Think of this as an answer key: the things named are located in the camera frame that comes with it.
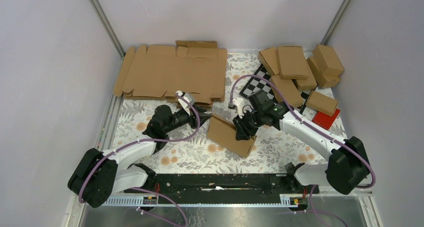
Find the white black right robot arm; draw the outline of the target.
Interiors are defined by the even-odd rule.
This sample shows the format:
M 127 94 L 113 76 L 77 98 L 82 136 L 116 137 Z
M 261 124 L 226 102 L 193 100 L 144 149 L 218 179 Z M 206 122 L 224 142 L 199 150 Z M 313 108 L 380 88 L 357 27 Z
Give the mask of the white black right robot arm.
M 329 132 L 285 102 L 274 103 L 263 90 L 256 91 L 248 99 L 231 97 L 229 108 L 237 111 L 232 120 L 236 140 L 250 140 L 259 127 L 269 126 L 298 138 L 326 160 L 326 164 L 298 167 L 286 180 L 287 188 L 293 193 L 299 193 L 309 185 L 322 185 L 348 195 L 360 188 L 360 183 L 371 174 L 360 139 L 354 136 L 345 139 Z

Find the brown cardboard box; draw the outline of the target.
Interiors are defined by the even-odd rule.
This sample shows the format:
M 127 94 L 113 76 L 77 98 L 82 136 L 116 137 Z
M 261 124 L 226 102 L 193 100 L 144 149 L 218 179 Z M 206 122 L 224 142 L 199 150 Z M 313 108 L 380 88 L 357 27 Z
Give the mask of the brown cardboard box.
M 243 158 L 250 155 L 256 142 L 256 136 L 249 140 L 236 140 L 234 124 L 215 114 L 209 119 L 207 138 Z

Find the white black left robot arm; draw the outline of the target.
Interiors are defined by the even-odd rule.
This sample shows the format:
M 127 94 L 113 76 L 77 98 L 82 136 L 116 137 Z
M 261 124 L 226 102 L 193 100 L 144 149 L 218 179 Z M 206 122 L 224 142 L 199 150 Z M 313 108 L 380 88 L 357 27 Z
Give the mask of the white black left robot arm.
M 135 162 L 160 151 L 170 142 L 169 132 L 185 125 L 197 131 L 211 117 L 212 114 L 199 106 L 172 112 L 168 105 L 160 105 L 140 139 L 120 148 L 87 150 L 67 188 L 93 208 L 103 205 L 112 194 L 131 188 L 148 193 L 155 187 L 154 171 Z

